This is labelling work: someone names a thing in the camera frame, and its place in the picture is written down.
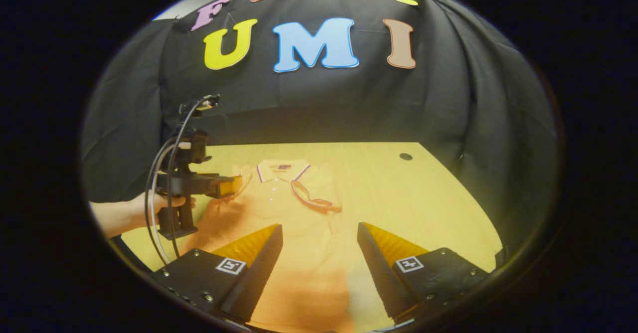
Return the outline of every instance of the blue letter m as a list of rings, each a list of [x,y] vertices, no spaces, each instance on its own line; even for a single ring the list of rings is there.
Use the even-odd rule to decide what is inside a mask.
[[[313,67],[319,59],[323,47],[325,58],[321,64],[325,67],[355,67],[358,59],[352,54],[350,27],[352,19],[333,17],[323,22],[313,37],[298,22],[286,22],[275,26],[273,33],[280,36],[280,61],[274,66],[276,72],[297,70],[299,62],[294,58],[294,50],[308,67]]]

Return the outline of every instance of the black cable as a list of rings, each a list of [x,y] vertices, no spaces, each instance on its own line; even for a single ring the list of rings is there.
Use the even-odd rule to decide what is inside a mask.
[[[191,108],[191,111],[189,111],[188,115],[186,116],[186,119],[184,120],[184,123],[182,124],[182,128],[179,130],[179,133],[177,134],[177,139],[175,142],[175,149],[173,149],[173,151],[170,153],[170,159],[168,160],[168,169],[166,170],[166,174],[168,174],[168,176],[166,177],[166,194],[167,194],[167,200],[168,200],[168,209],[171,212],[170,215],[170,231],[172,234],[171,237],[171,241],[173,242],[173,249],[175,250],[175,256],[177,258],[179,258],[179,252],[177,249],[177,241],[175,240],[175,221],[173,220],[173,214],[172,214],[172,205],[171,205],[171,187],[170,187],[170,179],[171,179],[171,174],[173,172],[173,163],[175,162],[175,155],[177,154],[177,149],[179,148],[179,143],[180,140],[182,140],[182,135],[184,134],[184,130],[186,128],[186,124],[188,124],[188,120],[191,119],[191,116],[193,115],[194,111],[197,110],[197,107],[200,106],[201,103],[203,103],[204,101],[210,100],[212,102],[213,96],[212,95],[206,95],[205,97],[202,97],[200,99],[200,101],[198,101],[195,105],[193,105],[193,108]]]
[[[153,234],[151,233],[151,222],[149,220],[149,190],[151,189],[153,176],[155,174],[155,169],[156,169],[157,165],[161,164],[161,163],[158,163],[158,161],[160,160],[160,156],[161,156],[162,152],[164,152],[166,150],[166,147],[168,147],[170,144],[173,144],[173,142],[175,140],[176,140],[176,138],[169,139],[161,147],[161,149],[159,150],[158,154],[155,155],[155,159],[153,160],[153,164],[151,165],[151,170],[149,171],[149,177],[146,180],[146,190],[144,191],[144,219],[146,220],[146,229],[148,229],[148,231],[149,231],[149,237],[151,238],[151,242],[153,243],[153,247],[155,247],[155,252],[157,252],[160,260],[162,260],[162,262],[164,262],[165,265],[168,265],[168,262],[164,261],[164,257],[162,257],[162,255],[160,253],[160,249],[158,248],[158,245],[155,243],[155,238],[153,238]]]

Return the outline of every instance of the table surface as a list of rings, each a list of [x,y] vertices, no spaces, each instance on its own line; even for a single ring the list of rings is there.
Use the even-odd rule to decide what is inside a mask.
[[[412,160],[400,158],[410,154]],[[428,251],[447,247],[486,272],[494,270],[494,255],[502,244],[485,212],[463,185],[418,143],[262,144],[207,147],[212,160],[191,165],[193,171],[230,176],[232,167],[257,165],[262,160],[307,160],[328,163],[342,201],[349,314],[355,330],[391,326],[372,276],[357,244],[359,222],[421,245]],[[193,219],[199,221],[209,197],[195,195]],[[150,269],[163,264],[146,228],[122,235],[132,251]],[[178,247],[187,237],[177,239]],[[171,242],[160,237],[173,260]]]

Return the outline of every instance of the shirt collar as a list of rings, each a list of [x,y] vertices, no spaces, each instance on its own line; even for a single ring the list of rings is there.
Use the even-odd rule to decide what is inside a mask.
[[[276,178],[292,182],[310,167],[306,160],[263,160],[257,165],[259,181],[268,182]]]

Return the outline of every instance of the cable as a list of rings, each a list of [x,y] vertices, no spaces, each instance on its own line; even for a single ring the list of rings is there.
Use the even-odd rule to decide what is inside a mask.
[[[161,258],[161,260],[164,262],[165,265],[168,265],[168,260],[165,261],[162,255],[160,254],[160,250],[158,249],[158,246],[155,243],[155,240],[153,238],[153,234],[151,233],[151,223],[149,222],[149,190],[151,189],[151,178],[153,178],[153,171],[155,167],[159,165],[158,160],[160,159],[162,151],[164,151],[166,147],[168,147],[174,141],[175,141],[175,138],[171,138],[170,140],[168,140],[166,143],[164,143],[164,145],[162,145],[162,148],[158,151],[157,155],[155,155],[155,159],[153,160],[153,164],[151,165],[151,169],[149,171],[149,176],[146,180],[146,190],[144,192],[144,219],[146,220],[146,229],[148,229],[149,237],[151,238],[153,247],[155,247],[155,251],[157,252],[159,258]]]
[[[172,144],[166,147],[166,149],[164,149],[164,152],[162,152],[161,156],[159,157],[159,161],[158,161],[159,163],[164,161],[164,158],[166,158],[166,154],[168,154],[168,152],[171,151],[173,147],[175,147],[175,144]],[[158,174],[160,173],[160,165],[161,164],[155,165],[155,168],[153,169],[153,181],[151,181],[152,182],[151,192],[155,192],[157,190]],[[153,214],[151,215],[151,219],[153,221],[153,233],[155,234],[155,240],[157,240],[159,244],[159,250],[161,251],[163,255],[162,260],[166,260],[166,264],[168,264],[169,259],[166,256],[166,252],[164,252],[164,247],[160,243],[160,236],[158,235],[157,225],[155,224],[155,200],[154,199],[151,199],[151,212],[153,212]]]
[[[194,111],[197,110],[197,107],[200,106],[201,103],[203,103],[204,101],[210,101],[210,99],[212,98],[213,98],[212,95],[206,95],[205,97],[202,97],[195,105],[193,105],[193,108],[191,108],[191,111],[189,111],[188,115],[186,116],[186,119],[184,120],[184,124],[182,124],[182,128],[179,129],[179,133],[177,134],[176,142],[178,145],[182,140],[182,135],[184,134],[184,129],[186,128],[186,124],[188,124],[188,120],[191,119],[191,116],[193,115]],[[168,174],[168,177],[166,180],[166,194],[168,199],[169,210],[172,207],[171,206],[172,192],[170,187],[170,176],[173,172],[173,163],[175,162],[176,154],[177,154],[177,148],[175,148],[175,150],[173,150],[173,152],[170,153],[170,159],[168,160],[168,169],[166,172],[166,174]],[[171,240],[173,241],[173,249],[175,250],[175,255],[177,256],[177,258],[179,258],[179,252],[177,249],[177,241],[175,240],[175,222],[173,221],[173,215],[170,216],[170,221],[171,221],[170,231],[172,233]]]

